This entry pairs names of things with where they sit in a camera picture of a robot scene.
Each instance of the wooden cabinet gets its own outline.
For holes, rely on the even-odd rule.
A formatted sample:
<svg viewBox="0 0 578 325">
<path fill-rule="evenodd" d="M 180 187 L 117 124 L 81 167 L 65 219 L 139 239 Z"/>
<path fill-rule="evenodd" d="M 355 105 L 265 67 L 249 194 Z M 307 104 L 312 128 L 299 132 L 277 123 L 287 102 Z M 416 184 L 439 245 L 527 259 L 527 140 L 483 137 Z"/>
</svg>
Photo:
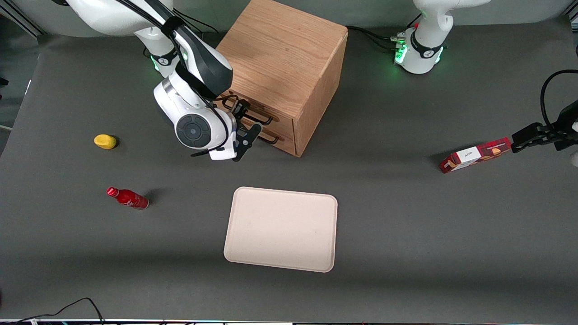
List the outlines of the wooden cabinet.
<svg viewBox="0 0 578 325">
<path fill-rule="evenodd" d="M 251 0 L 217 50 L 231 63 L 263 138 L 300 157 L 339 85 L 347 28 L 272 0 Z M 249 119 L 243 123 L 251 125 Z"/>
</svg>

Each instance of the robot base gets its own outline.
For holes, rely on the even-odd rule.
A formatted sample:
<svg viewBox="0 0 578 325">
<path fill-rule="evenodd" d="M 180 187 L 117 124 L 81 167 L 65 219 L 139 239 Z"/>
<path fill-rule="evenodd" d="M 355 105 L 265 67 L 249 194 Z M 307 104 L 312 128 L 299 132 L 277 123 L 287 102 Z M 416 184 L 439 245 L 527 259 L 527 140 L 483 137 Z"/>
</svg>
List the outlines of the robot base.
<svg viewBox="0 0 578 325">
<path fill-rule="evenodd" d="M 409 40 L 414 31 L 415 28 L 409 28 L 405 32 L 398 33 L 397 36 Z M 439 62 L 442 51 L 443 47 L 437 53 L 432 53 L 430 58 L 422 58 L 411 42 L 407 42 L 395 53 L 394 62 L 410 73 L 422 75 L 428 73 Z"/>
</svg>

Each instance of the gray table surface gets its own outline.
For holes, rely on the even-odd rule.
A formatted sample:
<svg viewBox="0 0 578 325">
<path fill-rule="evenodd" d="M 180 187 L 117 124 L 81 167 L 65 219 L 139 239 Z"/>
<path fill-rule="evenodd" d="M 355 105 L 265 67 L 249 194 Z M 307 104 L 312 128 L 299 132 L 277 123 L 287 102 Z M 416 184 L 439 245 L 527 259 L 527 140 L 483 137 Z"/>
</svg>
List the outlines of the gray table surface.
<svg viewBox="0 0 578 325">
<path fill-rule="evenodd" d="M 570 152 L 535 147 L 449 175 L 437 168 L 445 152 L 541 121 L 545 78 L 578 68 L 569 22 L 457 27 L 447 42 L 440 64 L 413 76 L 352 32 L 304 156 L 260 143 L 234 163 L 190 158 L 178 143 L 136 38 L 45 39 L 0 159 L 0 317 L 89 296 L 117 319 L 575 324 Z M 551 84 L 553 117 L 577 87 L 574 76 Z M 94 146 L 100 133 L 120 147 Z M 109 186 L 153 204 L 120 206 Z M 227 262 L 240 186 L 334 195 L 335 268 Z"/>
</svg>

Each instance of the beige tray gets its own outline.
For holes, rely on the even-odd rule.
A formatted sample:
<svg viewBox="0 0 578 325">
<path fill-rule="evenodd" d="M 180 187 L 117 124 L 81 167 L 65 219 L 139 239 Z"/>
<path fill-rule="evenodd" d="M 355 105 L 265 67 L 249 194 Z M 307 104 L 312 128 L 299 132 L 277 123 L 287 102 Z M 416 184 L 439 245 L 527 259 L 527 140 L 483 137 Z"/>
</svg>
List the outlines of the beige tray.
<svg viewBox="0 0 578 325">
<path fill-rule="evenodd" d="M 240 187 L 225 240 L 230 262 L 329 272 L 337 200 L 331 195 Z"/>
</svg>

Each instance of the yellow toy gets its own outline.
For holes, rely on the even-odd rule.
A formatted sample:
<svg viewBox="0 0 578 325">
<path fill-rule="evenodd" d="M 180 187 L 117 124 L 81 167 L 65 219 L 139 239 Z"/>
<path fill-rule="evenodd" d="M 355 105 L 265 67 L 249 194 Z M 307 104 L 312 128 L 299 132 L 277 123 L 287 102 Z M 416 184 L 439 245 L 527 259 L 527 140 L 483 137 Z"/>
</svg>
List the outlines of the yellow toy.
<svg viewBox="0 0 578 325">
<path fill-rule="evenodd" d="M 117 143 L 115 137 L 108 134 L 99 134 L 94 138 L 94 144 L 103 149 L 110 150 L 116 147 Z"/>
</svg>

